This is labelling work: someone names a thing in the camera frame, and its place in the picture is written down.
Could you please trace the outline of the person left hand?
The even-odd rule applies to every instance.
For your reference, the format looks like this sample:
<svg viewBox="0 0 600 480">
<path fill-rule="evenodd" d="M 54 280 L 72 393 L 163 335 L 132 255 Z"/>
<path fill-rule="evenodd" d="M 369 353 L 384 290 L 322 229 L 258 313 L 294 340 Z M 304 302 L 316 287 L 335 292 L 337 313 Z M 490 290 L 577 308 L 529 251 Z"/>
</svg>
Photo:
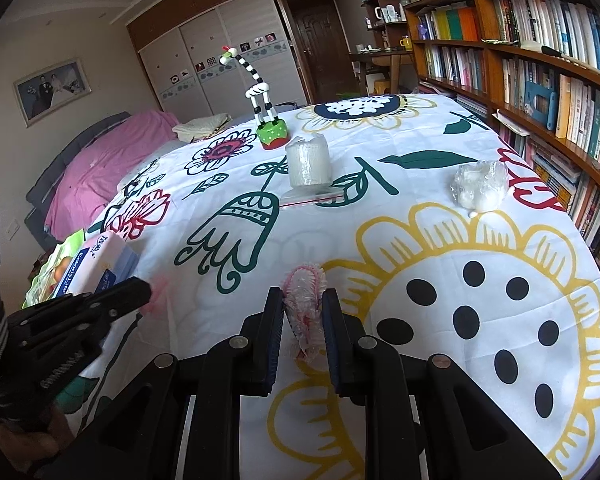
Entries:
<svg viewBox="0 0 600 480">
<path fill-rule="evenodd" d="M 39 460 L 54 457 L 73 440 L 66 416 L 56 405 L 50 408 L 50 424 L 42 432 L 25 434 L 0 424 L 0 450 L 17 472 L 27 472 Z"/>
</svg>

